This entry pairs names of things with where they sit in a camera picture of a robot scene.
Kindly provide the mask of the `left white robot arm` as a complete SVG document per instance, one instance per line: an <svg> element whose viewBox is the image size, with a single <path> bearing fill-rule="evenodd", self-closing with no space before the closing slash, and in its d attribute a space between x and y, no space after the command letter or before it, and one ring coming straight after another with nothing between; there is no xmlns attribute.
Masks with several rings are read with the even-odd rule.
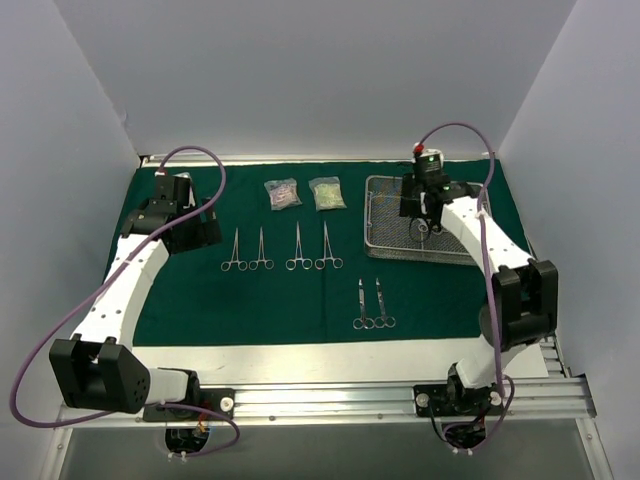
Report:
<svg viewBox="0 0 640 480"><path fill-rule="evenodd" d="M191 176L163 172L153 195L126 217L104 289L70 339L57 339L49 360L67 406L134 414L165 402L179 419L202 405L193 370L148 367L132 351L154 280L173 255L222 239L215 210L200 211Z"/></svg>

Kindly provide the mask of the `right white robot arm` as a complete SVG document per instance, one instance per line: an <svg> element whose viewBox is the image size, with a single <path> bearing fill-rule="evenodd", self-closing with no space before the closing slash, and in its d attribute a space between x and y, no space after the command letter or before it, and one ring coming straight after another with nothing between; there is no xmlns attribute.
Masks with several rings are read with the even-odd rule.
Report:
<svg viewBox="0 0 640 480"><path fill-rule="evenodd" d="M503 370L528 346L557 328L559 273L548 261L521 249L484 207L487 188L454 182L441 152L416 146L412 170L402 178L399 214L419 221L426 234L442 230L464 247L485 277L476 346L448 373L444 400L469 411L480 389L503 388Z"/></svg>

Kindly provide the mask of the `green gauze packet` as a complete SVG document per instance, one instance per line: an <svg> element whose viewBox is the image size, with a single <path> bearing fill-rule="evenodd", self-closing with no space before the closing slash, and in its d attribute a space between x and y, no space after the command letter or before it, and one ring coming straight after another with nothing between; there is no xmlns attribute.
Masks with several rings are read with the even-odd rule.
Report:
<svg viewBox="0 0 640 480"><path fill-rule="evenodd" d="M346 209L341 182L337 176L318 177L308 182L317 211Z"/></svg>

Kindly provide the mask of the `steel scissors curved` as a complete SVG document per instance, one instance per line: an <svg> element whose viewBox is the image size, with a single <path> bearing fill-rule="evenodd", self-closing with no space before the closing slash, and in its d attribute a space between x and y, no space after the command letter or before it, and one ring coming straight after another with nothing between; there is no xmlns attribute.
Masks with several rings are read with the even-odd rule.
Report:
<svg viewBox="0 0 640 480"><path fill-rule="evenodd" d="M394 328L396 326L396 319L387 313L382 285L379 279L376 279L376 295L379 307L379 315L374 319L374 327L378 329L382 328Z"/></svg>

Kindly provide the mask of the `clear packet with sutures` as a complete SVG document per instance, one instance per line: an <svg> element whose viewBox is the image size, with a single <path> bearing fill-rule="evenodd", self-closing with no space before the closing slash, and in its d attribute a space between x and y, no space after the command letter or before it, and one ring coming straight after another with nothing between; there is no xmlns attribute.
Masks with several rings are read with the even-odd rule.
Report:
<svg viewBox="0 0 640 480"><path fill-rule="evenodd" d="M294 178L269 180L264 183L264 187L269 196L272 211L280 211L302 204L298 195L297 181Z"/></svg>

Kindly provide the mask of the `metal mesh instrument tray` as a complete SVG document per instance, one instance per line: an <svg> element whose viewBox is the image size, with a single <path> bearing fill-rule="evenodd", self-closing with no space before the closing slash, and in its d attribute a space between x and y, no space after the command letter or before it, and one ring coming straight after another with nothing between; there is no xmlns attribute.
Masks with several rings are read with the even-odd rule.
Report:
<svg viewBox="0 0 640 480"><path fill-rule="evenodd" d="M420 220L400 217L400 177L371 175L365 182L364 246L379 259L476 266L462 243L446 229L428 234Z"/></svg>

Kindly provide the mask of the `green surgical drape cloth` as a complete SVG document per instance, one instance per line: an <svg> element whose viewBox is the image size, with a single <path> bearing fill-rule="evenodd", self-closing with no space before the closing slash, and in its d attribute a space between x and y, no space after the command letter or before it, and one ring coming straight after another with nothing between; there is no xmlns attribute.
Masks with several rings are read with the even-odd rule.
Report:
<svg viewBox="0 0 640 480"><path fill-rule="evenodd" d="M475 338L486 299L482 272L458 266L369 257L364 247L365 182L371 175L401 177L406 163L345 162L193 167L199 197L217 197L220 244L172 256L154 284L136 326L137 346L228 346L336 343L351 341ZM317 211L308 182L337 176L346 209ZM264 183L294 178L302 204L272 211ZM285 268L295 251L300 224L310 270ZM317 270L323 225L341 269ZM259 230L275 266L222 272L235 229L239 255L257 258ZM376 279L382 285L394 328L355 330L358 280L364 285L367 316L379 315Z"/></svg>

